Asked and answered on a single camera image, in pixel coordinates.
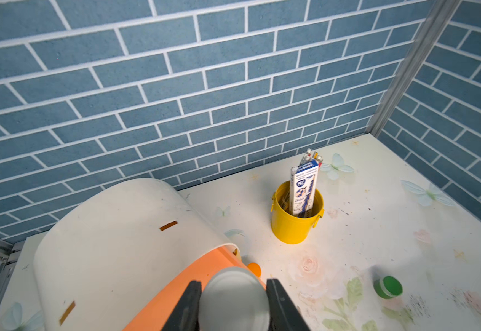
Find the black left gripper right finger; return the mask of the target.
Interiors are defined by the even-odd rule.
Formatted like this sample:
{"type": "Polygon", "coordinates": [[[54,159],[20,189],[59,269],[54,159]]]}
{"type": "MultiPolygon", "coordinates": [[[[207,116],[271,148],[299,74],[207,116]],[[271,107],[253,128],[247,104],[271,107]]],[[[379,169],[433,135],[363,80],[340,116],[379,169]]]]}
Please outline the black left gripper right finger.
{"type": "Polygon", "coordinates": [[[310,331],[297,307],[278,279],[268,279],[269,328],[272,331],[310,331]]]}

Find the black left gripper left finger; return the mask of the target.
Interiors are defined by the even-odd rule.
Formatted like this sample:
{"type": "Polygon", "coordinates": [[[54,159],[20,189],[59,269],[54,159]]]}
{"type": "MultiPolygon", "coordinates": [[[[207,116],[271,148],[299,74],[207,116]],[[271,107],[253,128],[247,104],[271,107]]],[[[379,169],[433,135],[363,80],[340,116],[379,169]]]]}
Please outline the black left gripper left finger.
{"type": "Polygon", "coordinates": [[[199,331],[199,303],[201,295],[201,282],[189,282],[187,288],[161,330],[199,331]]]}

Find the orange top drawer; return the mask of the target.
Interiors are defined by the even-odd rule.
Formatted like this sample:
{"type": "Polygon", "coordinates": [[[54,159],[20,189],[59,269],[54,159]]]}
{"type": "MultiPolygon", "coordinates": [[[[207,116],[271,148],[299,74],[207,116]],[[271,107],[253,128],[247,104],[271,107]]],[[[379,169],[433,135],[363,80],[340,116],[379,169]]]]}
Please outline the orange top drawer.
{"type": "Polygon", "coordinates": [[[178,301],[191,281],[201,282],[205,288],[212,277],[229,267],[239,267],[255,280],[258,289],[265,290],[265,285],[249,270],[230,250],[229,246],[221,246],[203,255],[184,271],[178,274],[164,287],[133,320],[126,330],[162,330],[178,301]]]}

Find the white paint can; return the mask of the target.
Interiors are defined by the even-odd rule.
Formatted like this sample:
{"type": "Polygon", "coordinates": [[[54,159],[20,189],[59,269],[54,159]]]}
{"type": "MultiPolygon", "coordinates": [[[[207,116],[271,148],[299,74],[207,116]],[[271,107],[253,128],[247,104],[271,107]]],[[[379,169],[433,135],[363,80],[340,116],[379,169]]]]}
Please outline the white paint can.
{"type": "Polygon", "coordinates": [[[201,330],[268,330],[269,301],[249,270],[230,267],[216,273],[199,301],[201,330]]]}

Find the green paint can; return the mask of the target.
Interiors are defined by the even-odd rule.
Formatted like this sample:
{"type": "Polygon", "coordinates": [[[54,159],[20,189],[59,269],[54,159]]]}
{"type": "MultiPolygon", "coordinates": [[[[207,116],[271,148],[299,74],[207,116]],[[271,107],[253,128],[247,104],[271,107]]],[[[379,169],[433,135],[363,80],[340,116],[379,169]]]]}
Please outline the green paint can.
{"type": "Polygon", "coordinates": [[[374,282],[374,290],[382,299],[393,299],[403,294],[403,286],[399,280],[392,276],[377,279],[374,282]]]}

